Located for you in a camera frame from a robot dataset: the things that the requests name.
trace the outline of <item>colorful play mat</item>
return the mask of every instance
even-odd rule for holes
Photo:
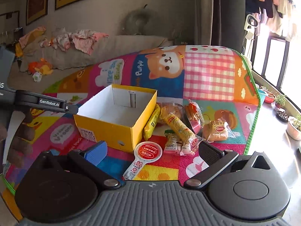
[[[250,70],[236,51],[214,46],[144,50],[87,67],[55,83],[44,94],[81,106],[112,83],[156,89],[157,102],[187,104],[188,99],[195,100],[205,120],[224,116],[234,133],[235,137],[213,144],[221,150],[247,154],[260,104]],[[36,130],[33,153],[25,158],[22,169],[9,163],[5,166],[5,178],[14,189],[41,151],[65,155],[94,144],[81,137],[72,115],[36,109],[32,114],[34,120],[29,126]],[[167,129],[167,125],[156,127],[150,141],[164,149]],[[133,154],[109,148],[98,167],[123,182],[122,175],[133,160]],[[136,179],[179,180],[183,184],[207,167],[198,153],[194,156],[163,154],[158,161],[145,165]]]

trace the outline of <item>white pot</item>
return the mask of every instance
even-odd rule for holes
[[[291,138],[299,141],[299,140],[301,140],[301,132],[293,126],[294,120],[296,120],[295,117],[290,116],[288,118],[286,131],[291,136]]]

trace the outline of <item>yellow cardboard box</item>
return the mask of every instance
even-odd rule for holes
[[[74,119],[83,138],[133,152],[156,101],[156,90],[112,84],[84,103]]]

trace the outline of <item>snack package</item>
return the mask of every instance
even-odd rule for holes
[[[177,116],[169,113],[163,116],[166,124],[180,137],[184,143],[192,143],[196,140],[196,135]]]
[[[199,105],[189,99],[189,104],[184,106],[184,110],[192,130],[195,134],[199,133],[204,125],[204,117]]]
[[[144,137],[145,141],[148,141],[148,139],[153,134],[155,126],[157,125],[159,115],[160,115],[160,107],[159,107],[159,105],[156,105],[151,117],[149,118],[149,120],[143,130],[143,137]]]
[[[183,143],[183,141],[171,130],[165,131],[167,142],[165,144],[164,154],[171,155],[195,155],[203,138],[196,136],[197,141],[193,144]]]
[[[165,131],[167,142],[165,144],[164,154],[180,155],[183,141],[171,130]]]
[[[227,122],[210,121],[203,127],[203,138],[208,142],[225,141],[228,137],[235,138]]]
[[[177,116],[179,119],[183,119],[183,106],[180,104],[175,103],[157,103],[161,108],[159,123],[165,124],[163,118],[164,116],[168,115],[169,113],[173,113],[175,116]]]

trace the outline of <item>red round label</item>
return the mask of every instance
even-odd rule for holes
[[[218,126],[218,127],[216,128],[216,131],[217,131],[217,132],[222,132],[224,129],[225,129],[225,128],[224,128],[223,126]]]
[[[141,158],[143,158],[145,160],[153,160],[153,159],[156,159],[160,155],[160,151],[152,143],[142,144],[138,148],[137,153]]]

